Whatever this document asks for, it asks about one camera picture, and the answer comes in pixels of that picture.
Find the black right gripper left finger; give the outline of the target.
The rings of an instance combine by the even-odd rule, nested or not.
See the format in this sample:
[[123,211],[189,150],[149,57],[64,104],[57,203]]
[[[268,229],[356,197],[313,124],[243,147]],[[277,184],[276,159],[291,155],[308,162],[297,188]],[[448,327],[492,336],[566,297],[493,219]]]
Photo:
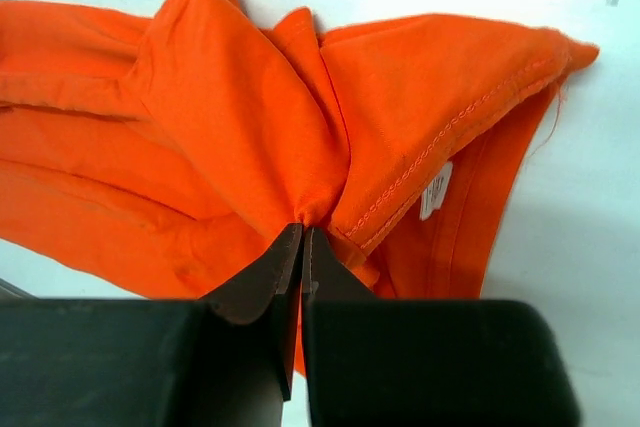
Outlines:
[[197,300],[7,299],[5,426],[278,426],[303,228]]

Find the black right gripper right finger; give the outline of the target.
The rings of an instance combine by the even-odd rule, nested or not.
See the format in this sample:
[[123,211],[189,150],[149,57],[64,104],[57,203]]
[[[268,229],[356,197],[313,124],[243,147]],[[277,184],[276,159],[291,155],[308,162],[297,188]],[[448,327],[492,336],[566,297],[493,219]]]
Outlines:
[[512,300],[383,300],[306,233],[303,346],[315,426],[577,426],[554,334]]

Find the orange t shirt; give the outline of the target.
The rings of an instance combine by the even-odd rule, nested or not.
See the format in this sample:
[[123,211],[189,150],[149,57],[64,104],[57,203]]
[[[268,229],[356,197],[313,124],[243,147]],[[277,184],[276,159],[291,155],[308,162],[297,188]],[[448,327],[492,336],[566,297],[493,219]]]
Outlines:
[[238,0],[5,0],[1,236],[196,298],[300,223],[384,298],[475,298],[540,121],[598,53],[455,15],[319,34]]

